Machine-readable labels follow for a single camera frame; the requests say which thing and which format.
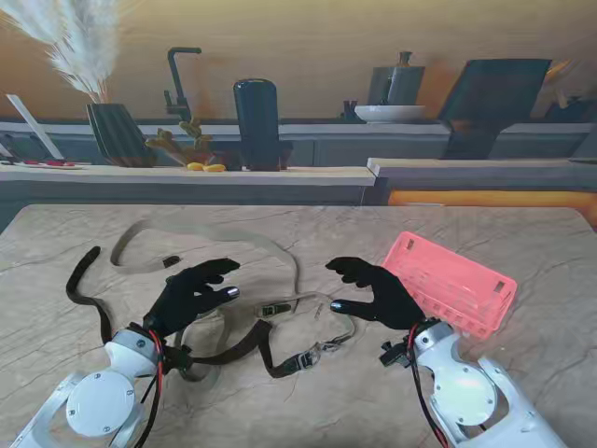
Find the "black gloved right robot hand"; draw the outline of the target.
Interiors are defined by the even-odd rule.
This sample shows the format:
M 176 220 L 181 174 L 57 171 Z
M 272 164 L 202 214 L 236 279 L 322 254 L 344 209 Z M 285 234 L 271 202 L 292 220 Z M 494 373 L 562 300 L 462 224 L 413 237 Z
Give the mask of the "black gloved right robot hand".
M 360 258 L 337 257 L 326 264 L 345 284 L 359 288 L 371 287 L 371 302 L 334 300 L 333 312 L 350 315 L 369 322 L 380 322 L 389 329 L 411 329 L 425 320 L 423 310 L 411 297 L 400 280 L 384 269 Z

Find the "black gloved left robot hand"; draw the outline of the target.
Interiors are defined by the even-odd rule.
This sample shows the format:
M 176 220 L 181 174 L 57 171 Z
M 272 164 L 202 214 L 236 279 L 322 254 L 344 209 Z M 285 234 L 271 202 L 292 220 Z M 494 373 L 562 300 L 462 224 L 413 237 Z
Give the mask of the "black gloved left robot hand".
M 185 329 L 197 317 L 228 303 L 232 297 L 212 285 L 240 268 L 233 259 L 211 259 L 169 277 L 153 306 L 143 318 L 143 328 L 161 338 Z

